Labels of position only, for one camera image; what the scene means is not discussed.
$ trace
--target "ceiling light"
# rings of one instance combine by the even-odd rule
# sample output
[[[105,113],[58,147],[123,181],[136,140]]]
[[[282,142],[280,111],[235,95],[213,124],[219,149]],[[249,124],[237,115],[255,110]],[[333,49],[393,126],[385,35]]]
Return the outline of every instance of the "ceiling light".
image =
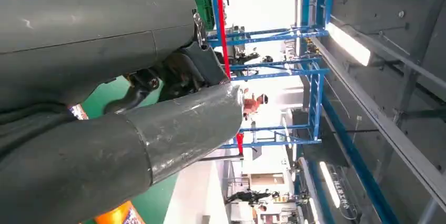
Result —
[[[353,37],[349,36],[333,23],[327,24],[325,29],[328,30],[331,38],[333,38],[333,40],[336,41],[339,46],[345,49],[358,62],[360,62],[364,66],[367,66],[369,64],[370,51],[362,44],[353,39]]]
[[[318,212],[316,211],[316,205],[312,198],[308,200],[310,202],[311,213],[313,214],[313,219],[315,222],[319,220]]]
[[[325,179],[325,182],[327,183],[328,190],[330,191],[331,198],[333,199],[334,206],[336,208],[339,208],[339,206],[341,205],[341,200],[339,199],[339,195],[336,192],[335,184],[333,183],[333,179],[331,178],[331,175],[330,175],[330,172],[328,171],[327,165],[325,164],[325,162],[320,162],[319,165],[322,170],[323,178]]]

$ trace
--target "metal panel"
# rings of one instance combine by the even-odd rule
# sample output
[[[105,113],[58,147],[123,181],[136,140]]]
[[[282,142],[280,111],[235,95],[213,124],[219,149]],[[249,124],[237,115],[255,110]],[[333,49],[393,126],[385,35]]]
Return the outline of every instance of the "metal panel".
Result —
[[[439,205],[446,210],[446,181],[441,174],[420,150],[414,146],[410,139],[380,111],[379,106],[373,99],[348,75],[325,47],[317,39],[312,38],[311,40],[320,49],[332,71],[339,77],[339,80],[363,108],[364,112],[366,112],[389,144],[395,149],[396,153],[425,186],[432,197],[438,201]]]

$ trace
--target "person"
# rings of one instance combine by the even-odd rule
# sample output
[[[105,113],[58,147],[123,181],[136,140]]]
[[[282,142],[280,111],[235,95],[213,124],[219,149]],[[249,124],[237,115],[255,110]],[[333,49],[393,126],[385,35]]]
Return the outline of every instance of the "person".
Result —
[[[268,96],[266,96],[265,94],[262,94],[257,98],[255,98],[253,94],[251,99],[245,99],[243,108],[243,117],[245,119],[248,119],[248,116],[250,114],[257,112],[257,109],[259,108],[260,105],[267,103],[268,103]]]
[[[234,200],[239,199],[241,201],[248,202],[250,206],[254,207],[254,203],[258,203],[260,199],[269,196],[271,196],[271,193],[269,193],[268,190],[263,193],[258,193],[255,191],[251,191],[250,189],[247,189],[246,191],[238,191],[235,194],[231,195],[229,198],[226,199],[225,204],[231,203]]]

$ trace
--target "green crate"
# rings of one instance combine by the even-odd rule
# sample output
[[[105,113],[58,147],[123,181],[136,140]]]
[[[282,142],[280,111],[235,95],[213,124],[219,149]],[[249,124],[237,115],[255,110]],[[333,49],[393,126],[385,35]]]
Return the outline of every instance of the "green crate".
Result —
[[[195,0],[198,13],[203,20],[206,30],[213,30],[215,25],[214,12],[212,11],[212,0]]]

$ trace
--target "industrial robot arm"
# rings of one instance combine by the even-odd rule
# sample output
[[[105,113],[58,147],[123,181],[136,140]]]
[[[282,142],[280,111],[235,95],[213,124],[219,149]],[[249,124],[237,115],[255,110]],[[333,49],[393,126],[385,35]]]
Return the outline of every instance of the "industrial robot arm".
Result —
[[[0,218],[79,223],[144,192],[239,130],[242,94],[194,0],[0,0]],[[135,108],[165,86],[160,103]],[[68,107],[124,75],[104,116]]]

